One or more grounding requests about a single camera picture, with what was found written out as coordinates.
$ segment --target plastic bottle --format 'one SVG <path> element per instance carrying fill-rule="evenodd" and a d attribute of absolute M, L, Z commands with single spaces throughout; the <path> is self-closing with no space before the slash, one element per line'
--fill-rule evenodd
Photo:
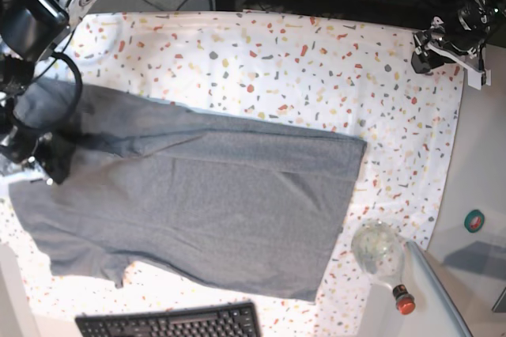
<path fill-rule="evenodd" d="M 367 221 L 355 232 L 351 250 L 372 282 L 389 288 L 402 315 L 415 309 L 414 297 L 402 284 L 404 249 L 398 234 L 380 221 Z"/>

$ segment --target gray t-shirt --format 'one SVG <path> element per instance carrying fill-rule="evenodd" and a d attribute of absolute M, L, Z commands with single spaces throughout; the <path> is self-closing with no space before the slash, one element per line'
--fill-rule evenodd
<path fill-rule="evenodd" d="M 17 110 L 41 122 L 71 92 L 44 82 Z M 315 299 L 365 142 L 91 85 L 66 129 L 70 177 L 9 188 L 55 275 L 121 286 L 141 260 L 207 286 Z"/>

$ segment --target black keyboard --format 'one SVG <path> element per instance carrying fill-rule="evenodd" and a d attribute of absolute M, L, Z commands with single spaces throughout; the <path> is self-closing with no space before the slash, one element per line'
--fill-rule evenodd
<path fill-rule="evenodd" d="M 80 316 L 83 337 L 260 337 L 253 303 L 114 316 Z"/>

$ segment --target confetti pattern tablecloth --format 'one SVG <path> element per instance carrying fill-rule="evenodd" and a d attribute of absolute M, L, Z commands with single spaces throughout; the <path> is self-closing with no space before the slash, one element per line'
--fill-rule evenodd
<path fill-rule="evenodd" d="M 349 251 L 353 231 L 361 220 L 380 218 L 426 248 L 455 137 L 463 72 L 446 66 L 416 75 L 411 39 L 397 28 L 272 13 L 86 17 L 68 53 L 89 84 L 352 134 L 368 150 L 315 304 L 205 288 L 144 263 L 128 268 L 121 290 L 100 279 L 51 277 L 49 259 L 6 201 L 0 238 L 18 254 L 33 310 L 71 319 L 247 298 L 258 306 L 265 336 L 355 334 L 369 284 Z M 70 79 L 59 63 L 50 75 Z"/>

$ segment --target orange bottle cap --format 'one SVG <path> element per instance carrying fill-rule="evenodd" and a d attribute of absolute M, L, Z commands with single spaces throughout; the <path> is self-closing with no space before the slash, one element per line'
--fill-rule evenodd
<path fill-rule="evenodd" d="M 415 308 L 414 300 L 410 297 L 404 297 L 397 302 L 397 309 L 402 315 L 409 315 Z"/>

